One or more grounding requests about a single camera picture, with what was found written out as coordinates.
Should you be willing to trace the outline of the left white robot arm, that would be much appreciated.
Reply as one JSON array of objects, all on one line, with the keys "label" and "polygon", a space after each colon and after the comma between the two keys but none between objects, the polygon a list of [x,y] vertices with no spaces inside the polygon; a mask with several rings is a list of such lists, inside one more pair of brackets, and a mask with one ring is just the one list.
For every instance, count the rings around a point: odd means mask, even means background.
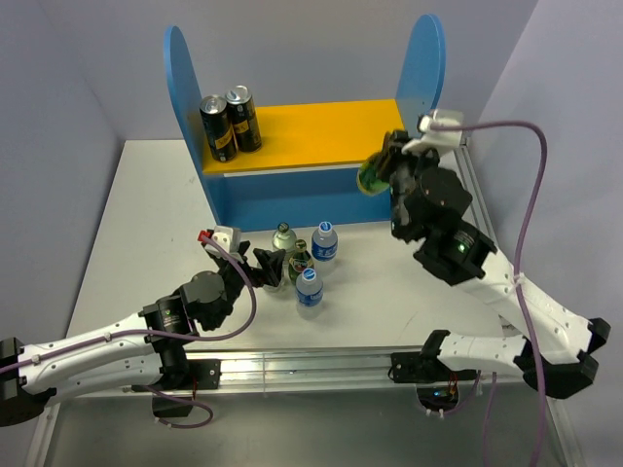
[{"label": "left white robot arm", "polygon": [[201,271],[168,296],[141,311],[74,338],[25,344],[1,341],[1,424],[38,417],[65,399],[123,385],[175,390],[190,365],[184,346],[219,341],[217,330],[243,290],[276,286],[283,277],[283,250],[260,248],[256,267],[247,263],[245,242],[235,254],[209,256],[216,271]]}]

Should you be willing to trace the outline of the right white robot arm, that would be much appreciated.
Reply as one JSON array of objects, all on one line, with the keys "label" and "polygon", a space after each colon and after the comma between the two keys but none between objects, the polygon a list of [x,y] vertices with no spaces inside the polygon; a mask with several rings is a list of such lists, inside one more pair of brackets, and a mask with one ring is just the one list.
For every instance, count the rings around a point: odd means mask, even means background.
[{"label": "right white robot arm", "polygon": [[456,173],[440,166],[432,147],[404,153],[409,135],[385,135],[379,169],[391,200],[391,233],[420,247],[413,257],[435,278],[490,309],[516,329],[510,337],[469,337],[431,332],[421,350],[391,357],[397,383],[461,380],[491,372],[520,377],[554,399],[592,385],[599,363],[594,352],[610,332],[602,318],[587,319],[560,305],[514,270],[495,243],[462,216],[472,195]]}]

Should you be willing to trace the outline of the green Perrier bottle red label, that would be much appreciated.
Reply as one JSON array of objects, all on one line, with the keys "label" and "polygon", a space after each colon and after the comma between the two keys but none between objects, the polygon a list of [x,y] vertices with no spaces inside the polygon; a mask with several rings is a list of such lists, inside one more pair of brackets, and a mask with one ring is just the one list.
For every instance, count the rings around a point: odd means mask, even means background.
[{"label": "green Perrier bottle red label", "polygon": [[308,268],[313,269],[313,258],[308,251],[307,243],[299,238],[294,243],[294,252],[288,262],[288,275],[291,283],[295,285],[297,278]]}]

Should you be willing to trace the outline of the green Perrier bottle yellow label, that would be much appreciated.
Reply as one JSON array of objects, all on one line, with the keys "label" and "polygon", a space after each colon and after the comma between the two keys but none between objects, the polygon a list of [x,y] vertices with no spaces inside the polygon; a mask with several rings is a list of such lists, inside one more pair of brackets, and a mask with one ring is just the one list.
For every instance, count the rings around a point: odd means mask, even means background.
[{"label": "green Perrier bottle yellow label", "polygon": [[371,155],[359,166],[356,183],[359,191],[364,195],[374,197],[389,188],[389,178],[395,163],[394,142],[394,133],[387,132],[381,150]]}]

